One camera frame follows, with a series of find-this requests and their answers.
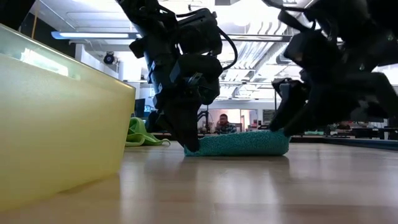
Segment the ceiling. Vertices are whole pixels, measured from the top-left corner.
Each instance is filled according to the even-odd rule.
[[[208,7],[216,11],[218,24],[227,34],[291,35],[294,30],[277,20],[277,9],[267,7],[261,0],[240,0],[230,6],[216,6],[215,0],[169,0],[161,5],[177,14],[192,9]],[[297,6],[305,7],[311,0],[296,0]],[[136,32],[115,0],[39,0],[31,10],[38,17],[62,32]],[[85,41],[86,50],[104,54],[110,49],[123,46],[131,40]],[[285,43],[235,42],[239,58],[233,68],[220,76],[223,81],[271,82],[275,77],[299,78],[300,68],[292,64],[278,64],[277,57],[283,52]],[[128,51],[115,52],[122,61],[135,60]],[[218,57],[228,63],[233,59],[232,48],[224,44]],[[273,90],[262,85],[222,86],[221,98],[273,99]]]

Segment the translucent yellow container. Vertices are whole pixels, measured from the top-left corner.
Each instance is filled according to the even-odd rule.
[[[0,26],[0,211],[119,170],[135,89]]]

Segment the floor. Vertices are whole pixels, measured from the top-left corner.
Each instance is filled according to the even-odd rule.
[[[326,144],[251,158],[128,149],[120,174],[0,213],[0,223],[396,224],[398,154]]]

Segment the security camera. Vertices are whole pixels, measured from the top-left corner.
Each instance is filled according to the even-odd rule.
[[[118,62],[117,58],[114,56],[114,52],[107,52],[104,57],[104,63],[107,65],[113,65]]]

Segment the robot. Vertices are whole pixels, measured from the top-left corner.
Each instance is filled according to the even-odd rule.
[[[286,136],[292,136],[339,122],[363,101],[372,116],[398,116],[393,87],[385,74],[372,72],[377,66],[398,62],[398,25],[388,18],[398,1],[319,0],[306,9],[263,1],[280,9],[281,22],[300,31],[284,56],[303,68],[301,81],[273,81],[282,101],[269,126],[271,131],[283,129]],[[148,82],[155,90],[157,111],[150,115],[148,131],[166,129],[182,146],[197,151],[198,109],[219,95],[218,78],[236,63],[236,47],[208,9],[176,15],[157,0],[119,0],[119,4],[142,36],[130,49],[137,58],[145,57]],[[314,26],[304,26],[287,11],[304,13]],[[321,29],[315,29],[316,22]],[[222,49],[220,35],[235,54],[224,68],[216,58]],[[337,37],[343,45],[337,44]]]

